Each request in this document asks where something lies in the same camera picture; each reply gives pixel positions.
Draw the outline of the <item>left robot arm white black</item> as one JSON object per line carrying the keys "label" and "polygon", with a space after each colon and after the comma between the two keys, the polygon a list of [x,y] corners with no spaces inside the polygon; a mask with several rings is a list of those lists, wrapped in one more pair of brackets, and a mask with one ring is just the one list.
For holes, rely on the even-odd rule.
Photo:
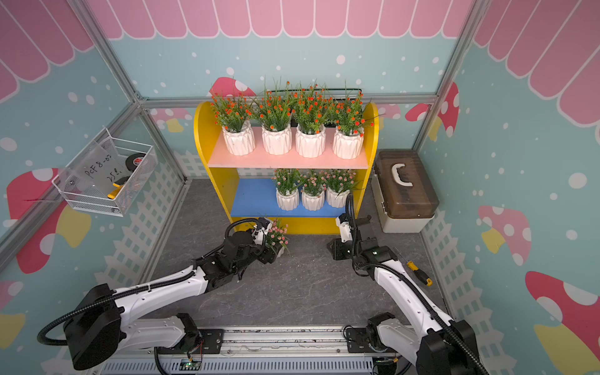
{"label": "left robot arm white black", "polygon": [[220,245],[184,270],[132,287],[93,287],[75,310],[43,327],[37,342],[67,347],[75,370],[89,370],[126,349],[163,347],[192,353],[203,336],[188,314],[159,320],[148,314],[240,281],[256,261],[273,263],[278,245],[286,242],[284,234],[265,217],[235,221]]}

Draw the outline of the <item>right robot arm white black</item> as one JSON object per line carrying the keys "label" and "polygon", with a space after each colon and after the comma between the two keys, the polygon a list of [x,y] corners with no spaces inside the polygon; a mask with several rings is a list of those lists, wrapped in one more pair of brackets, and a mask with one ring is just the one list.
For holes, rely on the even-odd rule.
{"label": "right robot arm white black", "polygon": [[336,260],[349,259],[355,273],[381,286],[401,309],[410,325],[383,313],[369,320],[367,334],[377,352],[391,349],[418,374],[486,374],[473,328],[437,307],[409,277],[398,256],[360,229],[370,218],[356,218],[354,198],[345,200],[345,212],[336,224],[339,238],[327,246]]}

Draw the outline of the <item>orange flower pot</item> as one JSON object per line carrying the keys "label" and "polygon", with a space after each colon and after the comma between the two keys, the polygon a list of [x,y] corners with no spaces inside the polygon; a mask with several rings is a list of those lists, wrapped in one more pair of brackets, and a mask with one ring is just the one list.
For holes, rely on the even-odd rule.
{"label": "orange flower pot", "polygon": [[317,84],[300,87],[293,93],[292,117],[297,123],[295,147],[304,158],[317,158],[324,153],[328,104]]}
{"label": "orange flower pot", "polygon": [[250,117],[253,115],[244,95],[212,97],[216,123],[221,126],[226,148],[233,156],[246,156],[256,148]]}
{"label": "orange flower pot", "polygon": [[345,97],[330,98],[329,121],[335,128],[333,151],[341,159],[356,159],[361,153],[365,128],[374,125],[375,116],[367,113],[361,90],[345,92]]}
{"label": "orange flower pot", "polygon": [[293,97],[290,83],[284,88],[275,86],[265,89],[261,98],[253,101],[252,117],[262,127],[262,143],[265,151],[273,156],[282,156],[292,149],[292,109]]}

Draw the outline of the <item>pink flower pot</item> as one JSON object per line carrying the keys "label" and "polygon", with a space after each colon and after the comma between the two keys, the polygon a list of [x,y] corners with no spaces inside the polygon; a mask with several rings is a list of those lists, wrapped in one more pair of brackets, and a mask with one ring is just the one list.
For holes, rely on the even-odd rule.
{"label": "pink flower pot", "polygon": [[349,194],[361,184],[355,170],[326,170],[323,177],[327,203],[334,208],[343,208]]}
{"label": "pink flower pot", "polygon": [[325,203],[325,176],[322,170],[308,170],[301,176],[301,199],[305,209],[316,212]]}
{"label": "pink flower pot", "polygon": [[288,249],[288,225],[281,219],[273,219],[266,236],[266,247],[280,258]]}
{"label": "pink flower pot", "polygon": [[299,170],[278,168],[273,173],[277,205],[284,211],[296,209],[300,201],[299,187],[303,178]]}

